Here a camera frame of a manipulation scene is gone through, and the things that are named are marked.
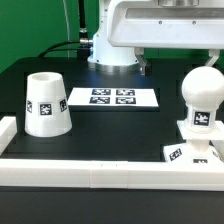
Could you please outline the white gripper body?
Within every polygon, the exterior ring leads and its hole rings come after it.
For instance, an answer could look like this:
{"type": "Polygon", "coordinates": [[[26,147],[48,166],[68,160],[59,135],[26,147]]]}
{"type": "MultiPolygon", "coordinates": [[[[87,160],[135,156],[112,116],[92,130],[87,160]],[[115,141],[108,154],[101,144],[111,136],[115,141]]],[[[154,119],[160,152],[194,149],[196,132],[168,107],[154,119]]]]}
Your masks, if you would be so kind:
{"type": "Polygon", "coordinates": [[[112,0],[113,46],[224,49],[224,0],[112,0]]]}

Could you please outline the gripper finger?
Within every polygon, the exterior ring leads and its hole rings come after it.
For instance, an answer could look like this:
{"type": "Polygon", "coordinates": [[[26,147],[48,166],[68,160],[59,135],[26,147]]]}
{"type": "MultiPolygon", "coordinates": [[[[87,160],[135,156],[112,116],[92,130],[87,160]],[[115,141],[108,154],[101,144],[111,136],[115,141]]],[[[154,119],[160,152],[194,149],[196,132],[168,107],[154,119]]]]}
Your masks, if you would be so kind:
{"type": "Polygon", "coordinates": [[[144,57],[144,49],[136,47],[134,49],[135,52],[135,57],[140,65],[140,71],[141,75],[145,76],[146,75],[146,67],[147,67],[147,60],[144,57]]]}
{"type": "Polygon", "coordinates": [[[210,49],[209,50],[209,59],[205,63],[206,66],[212,67],[220,56],[220,50],[219,49],[210,49]]]}

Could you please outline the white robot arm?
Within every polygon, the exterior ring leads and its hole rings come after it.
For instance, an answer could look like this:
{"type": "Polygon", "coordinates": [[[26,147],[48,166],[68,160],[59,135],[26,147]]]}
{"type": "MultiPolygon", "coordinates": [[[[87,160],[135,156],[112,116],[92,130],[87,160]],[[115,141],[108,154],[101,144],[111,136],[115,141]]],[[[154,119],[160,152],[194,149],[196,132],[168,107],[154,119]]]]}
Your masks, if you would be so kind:
{"type": "Polygon", "coordinates": [[[212,66],[224,50],[224,0],[98,0],[89,66],[144,71],[146,48],[199,49],[212,66]]]}

